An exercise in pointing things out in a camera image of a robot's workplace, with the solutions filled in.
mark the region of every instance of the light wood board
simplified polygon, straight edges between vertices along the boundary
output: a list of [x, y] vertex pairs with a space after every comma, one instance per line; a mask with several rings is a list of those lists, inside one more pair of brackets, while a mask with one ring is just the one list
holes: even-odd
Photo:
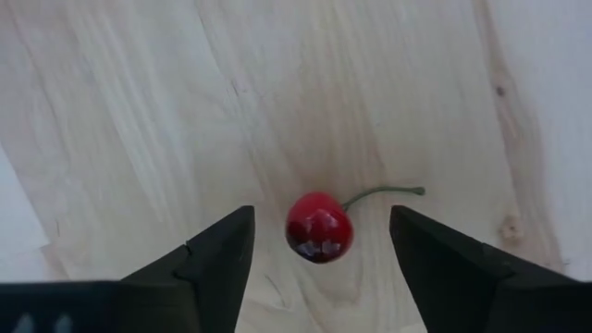
[[[4, 0], [0, 177], [46, 242], [0, 244], [0, 278], [122, 278], [253, 204], [237, 332], [421, 332], [394, 203], [590, 278], [590, 13], [583, 0]], [[357, 204], [333, 264], [286, 246], [302, 194], [384, 184], [427, 196]]]

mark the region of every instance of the cherry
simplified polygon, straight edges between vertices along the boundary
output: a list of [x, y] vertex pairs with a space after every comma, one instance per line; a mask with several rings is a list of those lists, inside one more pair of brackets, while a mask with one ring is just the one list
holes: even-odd
[[423, 187], [380, 186], [363, 191], [339, 204], [329, 194], [314, 191], [305, 194], [290, 209], [286, 240], [299, 256], [315, 264], [334, 261], [352, 246], [353, 227], [346, 211], [360, 199], [379, 191], [402, 191], [424, 195]]

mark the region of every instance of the red cherry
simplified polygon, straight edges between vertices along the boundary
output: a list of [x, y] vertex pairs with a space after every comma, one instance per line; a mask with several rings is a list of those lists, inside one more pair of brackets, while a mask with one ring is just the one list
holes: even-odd
[[286, 239], [291, 249], [315, 264], [338, 259], [352, 246], [352, 222], [330, 195], [311, 192], [290, 209]]

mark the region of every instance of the green stem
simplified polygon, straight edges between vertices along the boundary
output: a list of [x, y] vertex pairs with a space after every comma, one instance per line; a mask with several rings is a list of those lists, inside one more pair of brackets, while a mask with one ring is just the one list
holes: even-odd
[[371, 194], [374, 194], [377, 192], [381, 192], [381, 191], [407, 192], [407, 193], [412, 193], [412, 194], [416, 194], [416, 195], [425, 195], [426, 194], [426, 188], [424, 188], [424, 187], [405, 188], [405, 187], [398, 187], [398, 186], [378, 186], [378, 187], [363, 191], [359, 194], [356, 194], [355, 196], [353, 196], [353, 198], [351, 198], [350, 200], [348, 200], [347, 202], [345, 202], [341, 206], [343, 207], [343, 210], [347, 212], [348, 209], [350, 209], [350, 207], [353, 204], [357, 203], [361, 199], [367, 197], [368, 195], [371, 195]]

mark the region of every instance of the wood grain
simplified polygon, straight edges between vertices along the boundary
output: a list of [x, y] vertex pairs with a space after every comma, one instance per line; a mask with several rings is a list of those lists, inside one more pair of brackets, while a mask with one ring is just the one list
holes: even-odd
[[[571, 79], [592, 70], [576, 57], [592, 34], [570, 33], [592, 31], [578, 13], [592, 8], [568, 3], [2, 1], [0, 143], [50, 243], [8, 278], [121, 278], [254, 204], [237, 332], [422, 332], [394, 203], [585, 278], [590, 159], [573, 147], [591, 76]], [[572, 37], [551, 52], [549, 33]], [[333, 264], [290, 252], [299, 196], [384, 184], [428, 195], [357, 204]]]

